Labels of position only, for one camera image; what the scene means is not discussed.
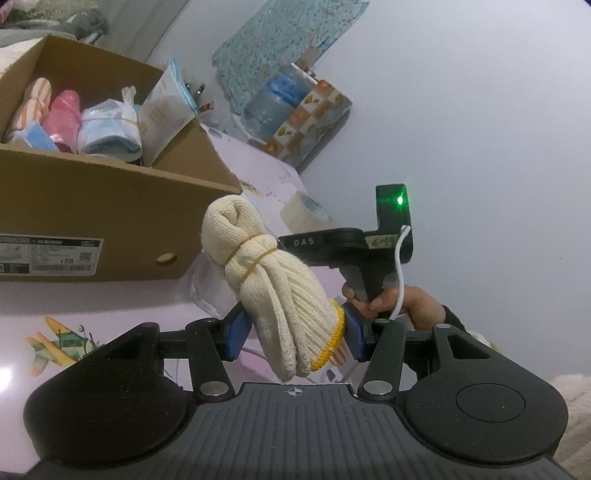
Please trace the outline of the person right hand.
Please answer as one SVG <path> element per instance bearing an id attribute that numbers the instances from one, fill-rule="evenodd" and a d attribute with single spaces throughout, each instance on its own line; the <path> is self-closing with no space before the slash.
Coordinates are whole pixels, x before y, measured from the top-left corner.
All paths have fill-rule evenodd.
<path id="1" fill-rule="evenodd" d="M 349 284 L 342 287 L 342 295 L 349 303 L 358 309 L 367 319 L 375 320 L 383 317 L 384 313 L 394 310 L 399 296 L 399 288 L 393 286 L 384 289 L 370 303 L 365 303 L 356 298 L 355 291 Z M 435 325 L 444 323 L 446 310 L 444 306 L 433 297 L 418 287 L 406 286 L 405 296 L 401 307 L 401 313 L 408 316 L 413 327 L 417 331 L 428 332 Z"/>

